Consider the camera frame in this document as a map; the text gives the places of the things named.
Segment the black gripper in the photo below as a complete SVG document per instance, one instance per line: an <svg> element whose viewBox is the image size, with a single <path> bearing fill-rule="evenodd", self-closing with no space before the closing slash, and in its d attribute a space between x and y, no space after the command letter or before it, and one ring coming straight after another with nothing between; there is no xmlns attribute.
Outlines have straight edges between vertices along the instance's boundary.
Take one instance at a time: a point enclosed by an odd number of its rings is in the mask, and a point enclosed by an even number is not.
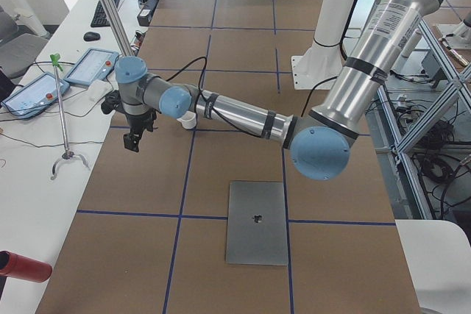
<svg viewBox="0 0 471 314"><path fill-rule="evenodd" d="M157 112L154 108L148 109L140 115L125 113L130 132L123 135L124 148L133 152L139 152L139 143L144 131L153 132Z"/></svg>

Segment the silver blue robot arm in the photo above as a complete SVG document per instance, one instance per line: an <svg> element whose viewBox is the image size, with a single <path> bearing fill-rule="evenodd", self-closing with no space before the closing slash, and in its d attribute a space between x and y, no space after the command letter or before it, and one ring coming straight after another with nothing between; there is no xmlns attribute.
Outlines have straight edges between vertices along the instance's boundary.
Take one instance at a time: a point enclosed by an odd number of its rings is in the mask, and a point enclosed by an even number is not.
<svg viewBox="0 0 471 314"><path fill-rule="evenodd" d="M181 118L197 113L223 121L260 139L275 140L291 152L304 176L328 180L347 166L358 137L358 122L376 90L426 15L444 0L379 0L326 99L303 117L284 116L194 85L175 84L148 72L139 57L123 57L115 67L120 104L130 131L124 147L138 150L158 115Z"/></svg>

